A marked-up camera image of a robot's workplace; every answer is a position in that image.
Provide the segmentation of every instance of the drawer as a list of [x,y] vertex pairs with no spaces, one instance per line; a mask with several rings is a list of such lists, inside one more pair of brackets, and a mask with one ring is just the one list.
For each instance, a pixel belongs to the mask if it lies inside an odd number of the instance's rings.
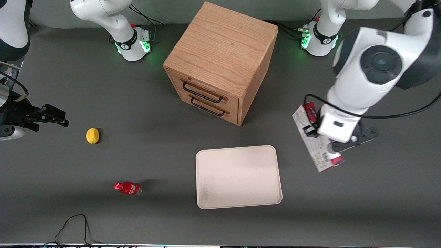
[[238,98],[218,93],[206,85],[196,82],[195,79],[189,79],[177,72],[168,70],[168,73],[181,98],[183,95],[191,94],[199,99],[205,100],[213,106],[237,112],[239,106]]
[[232,111],[228,109],[223,109],[219,106],[214,105],[213,103],[206,101],[205,99],[198,98],[192,94],[181,93],[182,101],[191,104],[192,106],[201,109],[202,111],[208,112],[212,115],[215,115],[221,119],[229,121],[233,124],[237,125],[237,110]]

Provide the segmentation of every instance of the green led light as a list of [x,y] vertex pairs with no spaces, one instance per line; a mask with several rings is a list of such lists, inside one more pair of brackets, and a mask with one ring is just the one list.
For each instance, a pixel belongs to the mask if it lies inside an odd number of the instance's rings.
[[118,53],[121,54],[120,48],[118,47],[118,45],[115,43],[116,49],[118,49]]
[[337,40],[338,40],[338,35],[335,37],[334,44],[332,45],[332,48],[334,48],[335,45],[337,44]]
[[139,43],[142,46],[142,49],[144,49],[144,52],[148,53],[150,52],[150,42],[148,41],[139,41]]
[[311,35],[308,34],[305,38],[303,38],[303,41],[302,41],[302,47],[303,47],[303,48],[308,47],[308,44],[309,44],[309,41],[310,41],[310,40],[311,40]]

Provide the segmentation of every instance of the bottle cap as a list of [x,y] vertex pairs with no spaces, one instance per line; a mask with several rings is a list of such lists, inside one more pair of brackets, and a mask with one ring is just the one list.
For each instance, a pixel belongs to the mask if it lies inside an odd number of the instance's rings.
[[113,185],[113,187],[116,190],[121,190],[123,188],[123,183],[117,182],[117,183],[115,183],[115,185]]

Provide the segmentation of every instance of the wooden drawer cabinet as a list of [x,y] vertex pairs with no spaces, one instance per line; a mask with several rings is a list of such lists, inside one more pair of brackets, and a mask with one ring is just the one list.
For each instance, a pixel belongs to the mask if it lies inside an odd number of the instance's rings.
[[163,66],[182,101],[240,126],[276,37],[275,25],[205,2]]

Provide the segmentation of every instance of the bottle label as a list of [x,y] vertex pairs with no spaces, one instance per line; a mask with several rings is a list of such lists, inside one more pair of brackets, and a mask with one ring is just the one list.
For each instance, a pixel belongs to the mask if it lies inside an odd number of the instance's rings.
[[142,191],[142,186],[139,184],[132,183],[132,187],[128,193],[128,195],[139,195]]

